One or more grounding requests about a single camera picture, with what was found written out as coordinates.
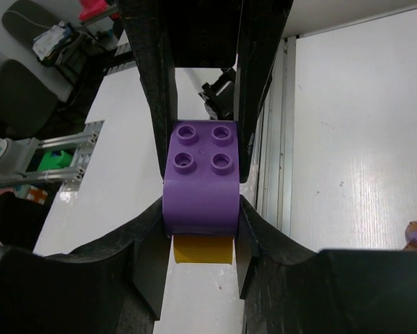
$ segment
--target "office chair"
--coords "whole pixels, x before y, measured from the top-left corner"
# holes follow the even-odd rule
[[[1,21],[9,34],[32,50],[33,39],[58,24],[60,19],[37,3],[30,0],[17,0],[3,14]],[[55,56],[45,58],[41,64],[46,67],[55,67],[64,79],[74,86],[88,59],[88,54],[83,49],[83,43],[87,39],[88,35],[75,31],[72,42],[63,45],[64,52],[59,63]]]
[[[34,136],[54,114],[68,120],[60,106],[57,96],[20,62],[8,59],[1,64],[0,120],[18,137]]]

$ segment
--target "yellow block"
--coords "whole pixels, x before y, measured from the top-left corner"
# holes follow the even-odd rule
[[[233,263],[233,238],[175,235],[177,263]]]

